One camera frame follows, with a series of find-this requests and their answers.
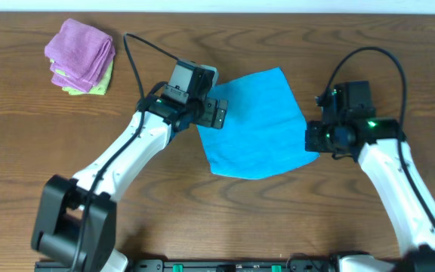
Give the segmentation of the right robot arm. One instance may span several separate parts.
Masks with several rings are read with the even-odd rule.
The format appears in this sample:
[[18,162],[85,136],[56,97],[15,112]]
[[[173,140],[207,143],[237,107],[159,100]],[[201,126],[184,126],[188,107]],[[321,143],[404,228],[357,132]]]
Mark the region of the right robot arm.
[[340,256],[337,271],[435,271],[435,201],[415,167],[399,123],[378,117],[367,81],[327,87],[316,97],[319,121],[309,121],[305,149],[351,158],[366,173],[393,225],[401,259],[396,263],[367,255]]

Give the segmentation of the blue cloth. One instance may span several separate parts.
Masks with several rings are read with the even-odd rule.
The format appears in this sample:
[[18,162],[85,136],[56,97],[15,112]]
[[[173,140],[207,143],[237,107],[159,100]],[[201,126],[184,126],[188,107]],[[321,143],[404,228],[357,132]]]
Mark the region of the blue cloth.
[[212,174],[259,180],[319,157],[305,149],[306,119],[279,67],[217,85],[209,95],[228,102],[223,128],[198,128]]

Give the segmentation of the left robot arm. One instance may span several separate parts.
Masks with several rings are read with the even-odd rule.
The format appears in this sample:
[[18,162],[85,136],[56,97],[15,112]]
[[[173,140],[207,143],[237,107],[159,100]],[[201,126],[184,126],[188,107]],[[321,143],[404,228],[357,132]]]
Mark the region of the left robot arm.
[[129,270],[130,260],[115,248],[117,204],[176,134],[192,124],[223,128],[227,101],[208,96],[217,80],[216,68],[179,60],[96,160],[71,178],[48,180],[31,239],[32,249],[51,259],[44,271]]

